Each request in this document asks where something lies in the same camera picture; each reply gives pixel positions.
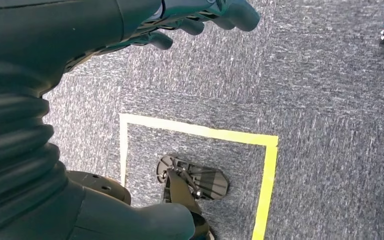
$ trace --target floor marking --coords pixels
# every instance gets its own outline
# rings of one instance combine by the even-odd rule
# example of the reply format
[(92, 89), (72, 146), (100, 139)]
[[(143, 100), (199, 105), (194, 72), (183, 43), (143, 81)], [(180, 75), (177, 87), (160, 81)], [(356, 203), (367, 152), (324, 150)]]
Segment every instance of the floor marking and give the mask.
[(193, 125), (184, 122), (165, 120), (149, 116), (140, 116), (120, 113), (120, 181), (126, 184), (126, 166), (128, 155), (128, 124), (141, 125), (154, 129), (176, 131), (184, 134), (220, 139), (243, 144), (265, 146), (264, 167), (261, 189), (252, 232), (252, 240), (262, 240), (266, 232), (269, 216), (270, 200), (272, 199), (273, 185), (276, 174), (276, 160), (278, 154), (279, 137), (240, 131), (213, 129), (205, 126)]

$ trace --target gray carpet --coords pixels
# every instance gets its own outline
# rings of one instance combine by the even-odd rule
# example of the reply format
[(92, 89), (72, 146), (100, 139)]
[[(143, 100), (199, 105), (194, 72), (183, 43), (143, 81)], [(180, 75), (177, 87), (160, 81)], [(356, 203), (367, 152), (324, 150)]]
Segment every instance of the gray carpet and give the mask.
[[(253, 32), (169, 32), (168, 51), (130, 47), (67, 74), (45, 96), (61, 160), (119, 179), (119, 113), (277, 135), (266, 238), (384, 239), (384, 0), (251, 3)], [(228, 173), (231, 195), (201, 204), (220, 239), (250, 239), (263, 148), (134, 125), (129, 140), (135, 206), (158, 202), (156, 161), (181, 154)]]

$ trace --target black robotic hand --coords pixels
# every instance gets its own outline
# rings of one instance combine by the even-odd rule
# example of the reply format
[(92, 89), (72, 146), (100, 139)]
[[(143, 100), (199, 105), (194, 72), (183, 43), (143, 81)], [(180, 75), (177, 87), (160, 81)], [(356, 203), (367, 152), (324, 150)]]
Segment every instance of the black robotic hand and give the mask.
[(246, 0), (162, 0), (159, 2), (156, 12), (142, 21), (131, 35), (125, 37), (122, 42), (109, 45), (93, 55), (108, 54), (131, 45), (151, 44), (161, 50), (168, 50), (173, 40), (158, 31), (159, 29), (181, 29), (195, 36), (203, 32), (204, 22), (211, 21), (224, 30), (238, 28), (250, 32), (260, 21), (259, 14)]

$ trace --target black plastic bracket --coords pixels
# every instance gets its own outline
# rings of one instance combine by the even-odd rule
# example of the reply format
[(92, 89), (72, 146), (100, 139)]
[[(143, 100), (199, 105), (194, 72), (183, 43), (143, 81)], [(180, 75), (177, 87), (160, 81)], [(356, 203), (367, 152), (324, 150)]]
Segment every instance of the black plastic bracket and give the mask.
[(224, 197), (229, 181), (223, 172), (173, 156), (164, 156), (158, 163), (156, 174), (158, 181), (165, 183), (163, 202), (181, 204), (192, 214), (195, 224), (192, 239), (212, 239), (210, 226), (202, 216), (196, 199), (215, 200)]

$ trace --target yellow tape square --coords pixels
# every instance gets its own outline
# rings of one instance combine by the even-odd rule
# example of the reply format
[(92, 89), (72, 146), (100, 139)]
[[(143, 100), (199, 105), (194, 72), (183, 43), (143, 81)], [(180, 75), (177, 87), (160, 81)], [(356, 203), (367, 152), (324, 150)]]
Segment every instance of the yellow tape square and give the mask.
[(213, 129), (205, 126), (184, 122), (165, 120), (149, 116), (127, 113), (120, 114), (120, 182), (126, 184), (126, 166), (128, 156), (128, 124), (141, 125), (148, 128), (176, 131), (195, 136), (265, 146), (264, 167), (261, 189), (258, 198), (255, 225), (252, 240), (262, 240), (266, 232), (269, 216), (270, 201), (276, 174), (276, 160), (278, 155), (279, 137), (274, 135), (255, 134), (223, 129)]

